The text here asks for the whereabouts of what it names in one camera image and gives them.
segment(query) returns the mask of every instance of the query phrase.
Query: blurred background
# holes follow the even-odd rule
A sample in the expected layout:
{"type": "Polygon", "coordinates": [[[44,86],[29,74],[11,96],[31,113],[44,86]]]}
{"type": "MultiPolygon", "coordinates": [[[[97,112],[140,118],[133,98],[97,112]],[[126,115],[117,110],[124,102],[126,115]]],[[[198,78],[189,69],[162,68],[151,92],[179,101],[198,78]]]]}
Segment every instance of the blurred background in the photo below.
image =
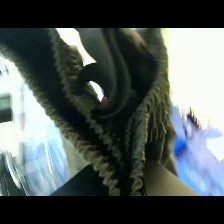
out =
{"type": "MultiPolygon", "coordinates": [[[[57,30],[67,44],[78,47],[84,64],[94,62],[74,29],[57,30]]],[[[220,103],[224,29],[166,28],[162,32],[169,55],[178,176],[200,195],[224,195],[224,104],[220,103]]],[[[101,99],[100,87],[92,85],[101,99]]],[[[15,183],[22,183],[17,185],[26,195],[50,195],[87,165],[80,155],[66,158],[65,151],[72,146],[45,114],[15,65],[2,55],[0,136],[8,172],[15,183]]]]}

